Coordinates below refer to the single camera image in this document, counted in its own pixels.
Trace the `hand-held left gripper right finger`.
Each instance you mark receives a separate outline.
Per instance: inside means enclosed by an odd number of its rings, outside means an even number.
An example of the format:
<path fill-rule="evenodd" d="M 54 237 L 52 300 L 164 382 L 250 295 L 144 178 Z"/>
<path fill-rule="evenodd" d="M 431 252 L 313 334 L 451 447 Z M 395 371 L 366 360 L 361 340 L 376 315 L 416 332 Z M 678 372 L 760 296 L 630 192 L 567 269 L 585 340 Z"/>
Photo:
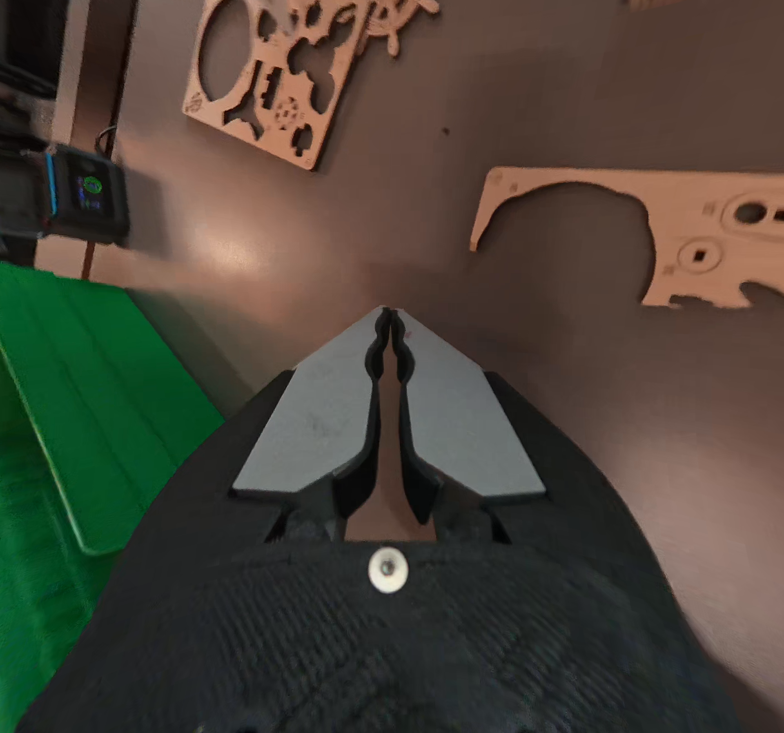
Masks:
<path fill-rule="evenodd" d="M 390 329 L 401 471 L 417 521 L 543 497 L 546 486 L 485 370 L 402 309 Z"/>

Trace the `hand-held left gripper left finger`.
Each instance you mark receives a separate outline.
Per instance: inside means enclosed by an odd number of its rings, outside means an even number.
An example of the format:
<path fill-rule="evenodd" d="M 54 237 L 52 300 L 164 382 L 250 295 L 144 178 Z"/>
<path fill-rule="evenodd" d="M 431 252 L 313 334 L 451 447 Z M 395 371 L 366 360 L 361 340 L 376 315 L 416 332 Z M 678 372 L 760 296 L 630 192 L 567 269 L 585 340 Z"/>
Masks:
<path fill-rule="evenodd" d="M 322 522 L 345 522 L 368 500 L 392 318 L 387 307 L 372 310 L 293 369 L 232 493 Z"/>

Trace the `wooden sheet with gear cutouts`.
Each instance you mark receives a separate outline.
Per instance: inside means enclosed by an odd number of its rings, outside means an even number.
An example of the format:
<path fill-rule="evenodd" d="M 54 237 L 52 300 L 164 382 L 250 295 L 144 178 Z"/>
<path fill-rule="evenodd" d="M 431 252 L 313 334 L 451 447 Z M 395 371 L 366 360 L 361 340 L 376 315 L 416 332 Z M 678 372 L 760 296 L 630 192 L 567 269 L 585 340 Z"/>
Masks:
<path fill-rule="evenodd" d="M 248 17 L 249 55 L 226 92 L 208 91 L 205 44 L 228 4 L 241 2 Z M 254 0 L 204 0 L 182 112 L 289 163 L 312 171 L 350 77 L 369 14 L 368 0 L 288 0 L 283 31 Z M 318 102 L 317 82 L 295 65 L 306 50 L 328 46 L 329 99 Z"/>

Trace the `green plastic bin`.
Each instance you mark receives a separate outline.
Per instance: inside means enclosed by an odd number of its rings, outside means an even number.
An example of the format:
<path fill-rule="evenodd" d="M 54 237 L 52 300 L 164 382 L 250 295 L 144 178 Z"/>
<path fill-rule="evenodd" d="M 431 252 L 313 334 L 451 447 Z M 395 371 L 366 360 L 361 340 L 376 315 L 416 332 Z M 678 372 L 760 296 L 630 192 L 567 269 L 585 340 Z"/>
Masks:
<path fill-rule="evenodd" d="M 9 263 L 1 413 L 1 728 L 14 731 L 223 417 L 126 291 Z"/>

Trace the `black device with screen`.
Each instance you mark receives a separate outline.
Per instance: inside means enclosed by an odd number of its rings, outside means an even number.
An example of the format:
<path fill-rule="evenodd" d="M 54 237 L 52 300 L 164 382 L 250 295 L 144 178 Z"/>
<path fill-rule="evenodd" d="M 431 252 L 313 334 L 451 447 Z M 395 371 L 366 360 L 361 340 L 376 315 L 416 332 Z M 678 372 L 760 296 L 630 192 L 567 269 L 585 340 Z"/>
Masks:
<path fill-rule="evenodd" d="M 2 150 L 2 236 L 122 245 L 129 232 L 125 174 L 111 160 L 63 144 Z"/>

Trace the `wooden sheet with large cutout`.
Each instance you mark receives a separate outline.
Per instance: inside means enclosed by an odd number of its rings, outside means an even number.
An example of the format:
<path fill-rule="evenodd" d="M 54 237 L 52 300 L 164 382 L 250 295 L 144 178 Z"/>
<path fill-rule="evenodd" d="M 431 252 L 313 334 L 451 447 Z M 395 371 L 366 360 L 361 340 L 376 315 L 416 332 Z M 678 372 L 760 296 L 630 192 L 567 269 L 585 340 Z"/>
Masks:
<path fill-rule="evenodd" d="M 507 201 L 571 183 L 606 189 L 644 207 L 654 269 L 643 306 L 672 307 L 672 297 L 688 297 L 743 309 L 751 305 L 742 292 L 746 284 L 782 295 L 781 173 L 495 167 L 485 178 L 470 251 L 477 251 Z"/>

